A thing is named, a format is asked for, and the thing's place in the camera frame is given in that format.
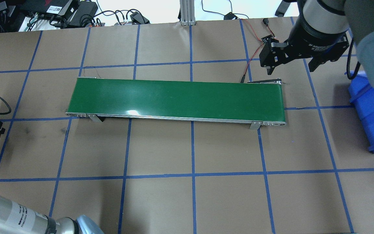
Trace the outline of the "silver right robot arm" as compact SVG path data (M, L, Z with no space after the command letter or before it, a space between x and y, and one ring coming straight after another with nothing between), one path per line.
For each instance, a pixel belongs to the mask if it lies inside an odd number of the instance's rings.
M299 17L284 42L269 38L259 60L271 75L296 59L311 58L309 71L337 61L356 47L358 64L374 88L374 0L298 0Z

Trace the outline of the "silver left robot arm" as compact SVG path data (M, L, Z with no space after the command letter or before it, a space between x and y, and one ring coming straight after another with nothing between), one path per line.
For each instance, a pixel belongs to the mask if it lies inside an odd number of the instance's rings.
M0 137L0 234L102 234L86 215L52 218L73 118L4 121Z

